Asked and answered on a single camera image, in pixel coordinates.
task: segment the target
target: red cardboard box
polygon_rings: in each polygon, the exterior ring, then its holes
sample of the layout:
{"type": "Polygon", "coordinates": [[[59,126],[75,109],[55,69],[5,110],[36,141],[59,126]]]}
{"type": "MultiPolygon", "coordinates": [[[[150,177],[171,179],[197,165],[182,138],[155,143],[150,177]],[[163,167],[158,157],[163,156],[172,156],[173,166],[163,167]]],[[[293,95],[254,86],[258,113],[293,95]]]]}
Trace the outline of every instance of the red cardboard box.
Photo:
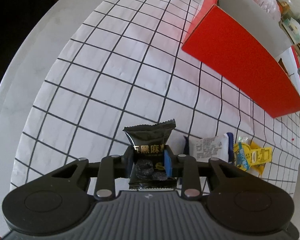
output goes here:
{"type": "Polygon", "coordinates": [[[204,0],[182,50],[239,87],[271,117],[300,110],[300,95],[274,59],[289,38],[253,0],[204,0]]]}

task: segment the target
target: grid paper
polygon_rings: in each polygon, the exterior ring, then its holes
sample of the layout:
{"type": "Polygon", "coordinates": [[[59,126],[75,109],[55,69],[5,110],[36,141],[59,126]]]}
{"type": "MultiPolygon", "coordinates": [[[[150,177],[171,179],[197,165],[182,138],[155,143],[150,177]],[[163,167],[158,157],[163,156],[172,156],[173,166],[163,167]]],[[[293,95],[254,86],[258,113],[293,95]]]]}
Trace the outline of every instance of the grid paper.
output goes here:
{"type": "MultiPolygon", "coordinates": [[[[79,157],[125,152],[124,126],[176,119],[167,144],[184,135],[232,132],[272,147],[262,179],[294,194],[300,163],[299,112],[273,119],[245,93],[181,50],[202,0],[105,0],[50,69],[20,138],[10,190],[79,157]]],[[[206,179],[201,178],[205,194],[206,179]]],[[[127,189],[126,179],[116,189],[127,189]]]]}

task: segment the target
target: metal screw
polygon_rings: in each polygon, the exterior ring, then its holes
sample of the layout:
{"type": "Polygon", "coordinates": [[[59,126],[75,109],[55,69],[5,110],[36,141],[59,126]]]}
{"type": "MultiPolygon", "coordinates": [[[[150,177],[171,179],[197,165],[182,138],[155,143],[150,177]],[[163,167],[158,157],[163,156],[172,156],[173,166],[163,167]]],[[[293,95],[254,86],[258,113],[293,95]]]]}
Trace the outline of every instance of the metal screw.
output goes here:
{"type": "Polygon", "coordinates": [[[197,197],[200,195],[200,191],[195,188],[188,188],[185,190],[185,195],[187,197],[197,197]]]}
{"type": "Polygon", "coordinates": [[[185,154],[179,154],[177,159],[180,163],[183,163],[185,161],[185,157],[186,157],[185,154]]]}
{"type": "Polygon", "coordinates": [[[112,191],[109,189],[99,189],[97,191],[98,197],[110,197],[112,195],[112,191]]]}

